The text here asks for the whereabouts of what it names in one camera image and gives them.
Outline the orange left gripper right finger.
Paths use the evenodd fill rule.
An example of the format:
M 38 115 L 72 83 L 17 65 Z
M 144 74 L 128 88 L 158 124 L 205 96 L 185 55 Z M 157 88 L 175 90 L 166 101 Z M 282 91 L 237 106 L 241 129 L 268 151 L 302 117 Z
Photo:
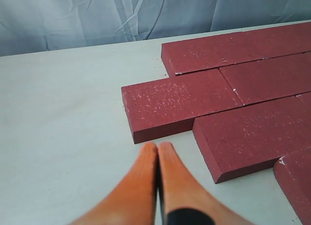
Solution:
M 164 225 L 251 225 L 215 197 L 189 172 L 174 146 L 158 146 L 160 201 Z

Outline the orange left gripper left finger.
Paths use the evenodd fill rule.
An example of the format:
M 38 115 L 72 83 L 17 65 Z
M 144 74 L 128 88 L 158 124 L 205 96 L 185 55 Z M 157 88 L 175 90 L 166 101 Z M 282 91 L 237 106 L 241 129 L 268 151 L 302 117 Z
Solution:
M 99 204 L 72 225 L 153 225 L 156 210 L 157 147 L 145 143 L 129 172 Z

